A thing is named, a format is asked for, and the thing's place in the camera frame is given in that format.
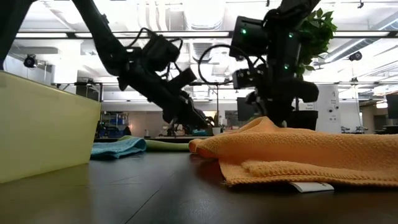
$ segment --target green towel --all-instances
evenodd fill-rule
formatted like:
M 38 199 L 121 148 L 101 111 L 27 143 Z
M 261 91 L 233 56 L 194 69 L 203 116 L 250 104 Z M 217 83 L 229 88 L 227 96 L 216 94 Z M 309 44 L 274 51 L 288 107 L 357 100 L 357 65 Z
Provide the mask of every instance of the green towel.
M 133 136 L 123 136 L 118 141 L 134 138 Z M 188 143 L 169 143 L 145 139 L 147 151 L 178 151 L 189 152 Z

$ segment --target ceiling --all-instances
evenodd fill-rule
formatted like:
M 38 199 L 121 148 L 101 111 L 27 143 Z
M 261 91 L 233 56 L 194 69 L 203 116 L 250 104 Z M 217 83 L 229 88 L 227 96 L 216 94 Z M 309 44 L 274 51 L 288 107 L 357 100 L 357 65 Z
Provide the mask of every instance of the ceiling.
M 99 11 L 105 13 L 112 31 L 138 31 L 148 27 L 154 31 L 183 30 L 233 30 L 237 16 L 262 19 L 265 13 L 277 7 L 280 1 L 245 0 L 94 0 Z M 317 6 L 324 11 L 334 11 L 334 23 L 338 30 L 381 30 L 398 20 L 398 0 L 363 0 L 364 6 L 358 9 L 359 1 L 322 0 Z M 71 1 L 37 1 L 29 9 L 20 32 L 87 32 L 81 16 Z M 380 39 L 372 44 L 357 46 L 363 39 L 333 39 L 330 42 L 330 63 L 321 65 L 319 70 L 308 72 L 305 79 L 312 82 L 347 82 L 357 77 L 360 82 L 398 81 L 398 40 Z M 123 39 L 127 45 L 131 40 Z M 191 67 L 197 73 L 196 60 L 204 49 L 230 39 L 185 39 L 177 64 L 181 69 Z M 144 46 L 146 40 L 139 40 L 136 46 Z M 36 54 L 39 60 L 57 65 L 62 52 L 71 44 L 80 45 L 80 53 L 71 61 L 78 68 L 79 77 L 94 78 L 97 82 L 116 82 L 103 68 L 92 40 L 29 40 L 17 39 L 11 53 L 19 56 Z M 350 47 L 356 47 L 363 54 L 360 61 L 350 62 L 346 57 L 339 58 Z M 214 49 L 209 64 L 201 66 L 205 78 L 211 82 L 222 82 L 236 69 L 245 67 L 228 57 L 228 49 Z M 376 85 L 361 85 L 356 91 L 372 93 Z M 341 92 L 350 91 L 351 86 L 341 86 Z

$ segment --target orange towel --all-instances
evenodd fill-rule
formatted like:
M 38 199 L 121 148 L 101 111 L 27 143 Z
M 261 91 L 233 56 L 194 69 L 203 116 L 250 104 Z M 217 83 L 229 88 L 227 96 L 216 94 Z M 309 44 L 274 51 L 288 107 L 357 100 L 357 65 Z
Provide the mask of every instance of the orange towel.
M 398 135 L 278 128 L 263 117 L 232 133 L 192 140 L 189 148 L 218 158 L 228 185 L 310 181 L 398 187 Z

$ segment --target artificial plant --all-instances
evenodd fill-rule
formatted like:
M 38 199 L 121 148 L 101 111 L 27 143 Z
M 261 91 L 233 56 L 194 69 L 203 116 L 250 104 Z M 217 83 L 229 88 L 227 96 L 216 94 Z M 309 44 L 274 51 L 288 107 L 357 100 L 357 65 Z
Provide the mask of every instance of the artificial plant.
M 315 70 L 310 66 L 314 57 L 328 53 L 329 41 L 337 30 L 337 26 L 332 23 L 332 15 L 333 11 L 323 13 L 322 9 L 318 9 L 305 18 L 300 26 L 298 32 L 302 37 L 302 45 L 296 69 L 298 78 L 303 79 L 306 70 Z

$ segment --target white label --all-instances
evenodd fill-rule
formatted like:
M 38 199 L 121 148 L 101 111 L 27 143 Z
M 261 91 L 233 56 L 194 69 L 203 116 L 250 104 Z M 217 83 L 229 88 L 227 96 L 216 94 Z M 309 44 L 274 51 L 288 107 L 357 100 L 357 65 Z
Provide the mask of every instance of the white label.
M 324 190 L 334 190 L 333 186 L 327 183 L 319 183 L 319 182 L 291 182 L 299 192 L 318 192 Z

